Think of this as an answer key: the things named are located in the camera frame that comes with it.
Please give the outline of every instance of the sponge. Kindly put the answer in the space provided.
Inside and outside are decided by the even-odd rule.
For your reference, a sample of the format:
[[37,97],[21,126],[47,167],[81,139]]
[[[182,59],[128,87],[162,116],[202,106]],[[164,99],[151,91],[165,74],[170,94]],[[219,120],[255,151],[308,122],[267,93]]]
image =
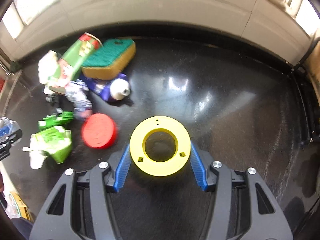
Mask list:
[[86,77],[110,80],[115,78],[136,53],[132,39],[110,39],[82,63]]

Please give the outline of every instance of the red plastic disc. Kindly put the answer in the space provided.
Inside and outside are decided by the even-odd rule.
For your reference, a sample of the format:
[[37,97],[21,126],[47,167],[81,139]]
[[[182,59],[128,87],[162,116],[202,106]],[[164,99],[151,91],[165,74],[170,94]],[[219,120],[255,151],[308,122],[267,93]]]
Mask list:
[[92,148],[110,147],[117,137],[116,123],[105,114],[93,114],[82,126],[82,139]]

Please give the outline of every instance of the yellow ring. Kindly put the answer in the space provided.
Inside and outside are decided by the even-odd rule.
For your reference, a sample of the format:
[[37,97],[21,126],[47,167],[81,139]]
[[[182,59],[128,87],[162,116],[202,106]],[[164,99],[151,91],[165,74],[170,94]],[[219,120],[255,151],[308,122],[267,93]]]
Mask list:
[[[165,162],[156,162],[147,155],[145,144],[155,132],[167,132],[175,141],[176,151]],[[190,156],[190,136],[184,126],[167,116],[154,116],[142,121],[130,138],[130,154],[134,163],[145,173],[153,176],[168,176],[180,170]]]

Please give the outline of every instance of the metal screw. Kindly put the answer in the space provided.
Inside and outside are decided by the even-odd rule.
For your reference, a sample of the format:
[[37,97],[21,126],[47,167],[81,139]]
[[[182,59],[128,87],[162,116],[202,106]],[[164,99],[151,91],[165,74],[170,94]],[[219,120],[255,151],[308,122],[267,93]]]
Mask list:
[[248,172],[253,175],[253,174],[256,174],[257,171],[255,168],[250,167],[248,168]]
[[107,162],[102,162],[102,163],[99,163],[99,167],[102,168],[102,169],[105,169],[109,166],[109,163]]
[[70,176],[70,175],[72,175],[72,173],[73,173],[73,169],[66,169],[66,171],[64,172],[67,176]]
[[212,165],[215,167],[215,168],[220,168],[222,166],[222,163],[221,162],[218,162],[218,161],[215,161],[212,163]]

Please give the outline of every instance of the dark tabletop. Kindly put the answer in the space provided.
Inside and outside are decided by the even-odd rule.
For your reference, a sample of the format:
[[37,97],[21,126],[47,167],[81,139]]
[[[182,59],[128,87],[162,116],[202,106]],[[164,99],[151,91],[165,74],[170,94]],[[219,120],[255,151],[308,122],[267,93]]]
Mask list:
[[[271,188],[293,229],[316,200],[317,147],[302,148],[298,99],[292,82],[270,66],[242,54],[198,43],[136,39],[137,53],[124,70],[132,92],[108,104],[90,93],[95,113],[113,118],[116,143],[90,149],[73,121],[73,150],[63,164],[46,161],[33,170],[28,153],[37,121],[52,109],[38,83],[37,62],[25,66],[29,90],[17,84],[7,117],[17,121],[23,138],[4,160],[21,198],[37,215],[50,190],[65,171],[91,169],[130,140],[135,127],[155,115],[170,116],[187,129],[200,149],[228,167],[257,169]],[[72,104],[64,101],[64,110]],[[196,185],[189,162],[176,174],[153,177],[132,163],[124,188],[112,195],[123,239],[197,239],[210,199]]]

